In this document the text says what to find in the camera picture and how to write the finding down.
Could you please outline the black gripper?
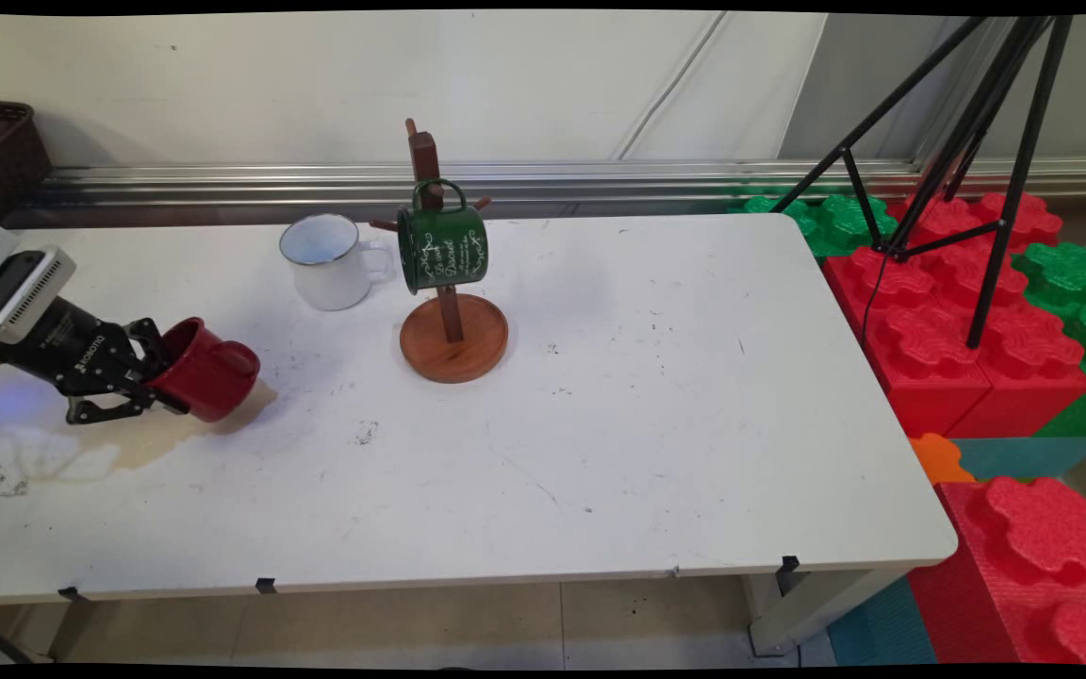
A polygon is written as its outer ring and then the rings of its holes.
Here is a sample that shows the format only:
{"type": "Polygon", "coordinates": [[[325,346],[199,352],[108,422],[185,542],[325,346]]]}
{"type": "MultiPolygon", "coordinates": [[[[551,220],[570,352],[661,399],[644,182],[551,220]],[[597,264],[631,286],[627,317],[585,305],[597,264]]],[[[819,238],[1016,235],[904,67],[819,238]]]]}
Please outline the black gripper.
{"type": "Polygon", "coordinates": [[[154,320],[100,320],[65,298],[55,298],[24,339],[0,340],[0,362],[66,397],[71,425],[129,420],[152,408],[189,414],[177,397],[146,386],[146,373],[164,373],[174,360],[154,320]],[[134,352],[132,342],[142,354],[134,352]]]}

